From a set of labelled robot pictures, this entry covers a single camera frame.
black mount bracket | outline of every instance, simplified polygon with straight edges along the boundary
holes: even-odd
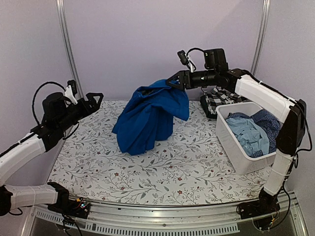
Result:
[[[88,218],[91,208],[90,204],[85,208],[76,207],[78,206],[78,202],[69,199],[69,191],[66,188],[55,182],[49,182],[47,184],[54,187],[58,192],[57,202],[51,205],[47,204],[49,210],[77,218]]]
[[[261,211],[259,207],[260,204],[261,202],[259,200],[256,200],[253,202],[240,203],[237,207],[237,213],[240,214],[241,219],[243,220],[243,219],[270,214],[272,212],[280,210],[280,205],[278,202],[275,202],[274,204],[269,205],[268,207],[264,207],[263,211]]]
[[[0,187],[0,216],[6,215],[11,209],[11,196],[13,194],[5,188],[5,186]]]

metal frame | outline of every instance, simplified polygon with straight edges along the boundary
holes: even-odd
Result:
[[[290,192],[291,214],[298,236],[308,236],[302,212],[294,192]],[[281,214],[288,208],[285,193],[278,197]],[[239,232],[242,220],[236,213],[239,202],[204,206],[146,206],[108,202],[91,202],[91,212],[87,220],[76,219],[82,231],[102,235],[130,236],[189,236],[226,235]],[[26,221],[22,236],[30,235],[34,218],[48,220],[62,225],[62,216],[49,211],[47,206],[34,206]]]
[[[83,98],[84,93],[82,91],[82,86],[80,83],[78,71],[77,71],[75,61],[74,61],[74,56],[72,53],[72,48],[71,48],[71,43],[70,43],[70,38],[69,38],[69,32],[68,32],[68,26],[67,26],[67,22],[66,22],[66,18],[65,18],[63,0],[56,0],[56,3],[57,3],[57,11],[58,11],[58,17],[59,17],[59,22],[60,22],[60,28],[61,28],[62,35],[63,35],[63,42],[64,42],[64,46],[65,46],[65,51],[67,53],[67,58],[68,58],[71,74],[72,74],[73,79],[77,83],[79,97]]]
[[[258,35],[258,40],[257,40],[257,44],[256,44],[255,55],[254,55],[254,58],[252,61],[252,66],[251,66],[251,73],[253,75],[255,75],[255,73],[257,71],[257,67],[258,67],[260,53],[261,53],[261,49],[262,49],[262,45],[263,45],[263,41],[265,38],[266,29],[267,29],[269,9],[270,9],[270,0],[264,0],[263,7],[262,7],[262,13],[261,13],[259,35]]]

white wall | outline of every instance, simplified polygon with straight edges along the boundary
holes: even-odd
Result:
[[[295,99],[306,101],[315,140],[315,2],[272,0],[257,78]],[[304,137],[303,147],[308,148]],[[315,155],[302,152],[289,187],[294,189],[310,235],[315,232]]]
[[[36,123],[32,97],[46,81],[71,79],[53,0],[3,0],[0,3],[0,152],[22,138]],[[35,104],[42,117],[42,100],[59,87],[49,85]],[[56,147],[37,157],[9,181],[16,185],[44,184],[55,162]],[[0,235],[18,235],[21,217],[1,217]]]
[[[250,69],[261,0],[67,0],[71,45],[84,92],[129,99],[142,85],[185,70],[177,52],[222,47],[231,68]],[[203,70],[203,55],[192,53]],[[200,90],[188,91],[190,98]]]

black cable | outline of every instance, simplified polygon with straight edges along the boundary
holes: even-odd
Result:
[[[66,139],[70,138],[74,134],[74,132],[77,131],[77,129],[79,128],[79,124],[80,123],[78,122],[77,127],[75,127],[75,129],[71,132],[71,134],[69,134],[67,137],[63,138],[63,140],[66,140]]]
[[[195,64],[191,60],[189,62],[192,64],[193,70],[195,71],[197,69],[197,67],[195,66]]]
[[[306,130],[307,130],[307,134],[308,134],[309,142],[310,142],[310,148],[309,149],[301,148],[301,149],[297,150],[296,153],[295,153],[296,159],[294,160],[294,168],[297,169],[297,167],[299,165],[299,154],[298,153],[301,152],[301,151],[312,151],[312,149],[313,149],[313,142],[312,142],[312,137],[311,137],[311,132],[310,132],[310,129],[309,129],[309,125],[308,125],[307,120],[306,120],[306,115],[305,115],[303,109],[300,107],[300,105],[298,103],[296,105],[300,109],[300,111],[301,111],[301,113],[302,113],[302,115],[304,117],[304,122],[305,122]]]
[[[261,82],[260,80],[258,80],[257,78],[255,78],[254,75],[252,75],[248,70],[242,70],[244,71],[246,74],[248,74],[253,80],[255,80],[257,83],[260,83],[261,85],[265,86],[266,88],[270,89],[273,92],[276,92],[277,94],[281,95],[282,97],[284,97],[285,99],[289,100],[290,102],[296,104],[295,101],[292,101],[290,98],[288,98],[287,96],[285,96],[283,93],[281,93],[280,91],[276,90],[275,88]]]
[[[204,50],[202,50],[202,49],[200,49],[200,48],[190,48],[190,49],[188,50],[188,52],[186,53],[186,56],[188,56],[188,54],[189,54],[191,51],[195,51],[195,50],[198,50],[198,51],[201,51],[201,52],[204,53]]]
[[[31,110],[32,110],[32,112],[33,112],[33,116],[34,116],[34,119],[35,119],[37,125],[39,125],[39,121],[38,121],[38,119],[37,119],[37,117],[36,117],[36,114],[35,114],[35,108],[34,108],[35,98],[36,98],[36,96],[37,96],[39,90],[40,90],[42,87],[44,87],[45,85],[48,85],[48,84],[57,85],[57,86],[61,87],[61,88],[65,91],[64,87],[63,87],[61,84],[59,84],[59,83],[57,83],[57,82],[54,82],[54,81],[48,81],[48,82],[43,83],[41,86],[39,86],[39,88],[36,90],[36,92],[35,92],[35,94],[34,94],[33,101],[32,101],[32,103],[31,103]]]
[[[23,211],[22,211],[20,208],[17,208],[17,209],[20,211],[20,213],[12,213],[12,212],[9,211],[9,214],[10,214],[10,215],[14,215],[14,216],[22,215],[22,214],[23,214]]]
[[[291,198],[290,198],[290,195],[288,194],[288,192],[286,191],[286,189],[284,188],[284,185],[282,187],[283,191],[285,192],[285,194],[287,195],[288,199],[289,199],[289,206],[287,208],[287,211],[286,211],[286,214],[284,215],[284,217],[282,218],[282,220],[275,226],[272,226],[270,229],[274,229],[276,227],[278,227],[287,217],[287,215],[289,215],[289,212],[290,212],[290,206],[291,206]]]
[[[21,143],[25,142],[27,139],[29,139],[30,137],[34,136],[35,133],[31,133],[30,135],[28,135],[27,137],[25,137],[24,139],[21,139],[19,142],[13,144],[11,147],[9,147],[7,150],[5,150],[4,152],[2,152],[0,154],[0,157],[6,155],[8,152],[10,152],[12,149],[14,149],[15,147],[17,147],[18,145],[20,145]]]
[[[72,219],[70,216],[65,215],[65,214],[62,214],[62,216],[63,216],[63,231],[64,231],[68,236],[71,236],[71,234],[69,234],[69,233],[67,232],[67,229],[65,228],[65,224],[66,224],[66,223],[68,223],[68,224],[74,224],[74,225],[77,227],[80,236],[83,236],[80,227],[78,226],[77,222],[75,222],[74,219]]]

black and white checkered fabric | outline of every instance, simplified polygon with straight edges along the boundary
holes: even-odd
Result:
[[[223,104],[247,102],[248,99],[225,89],[213,88],[211,92],[204,92],[200,103],[208,118],[217,118],[216,107]]]

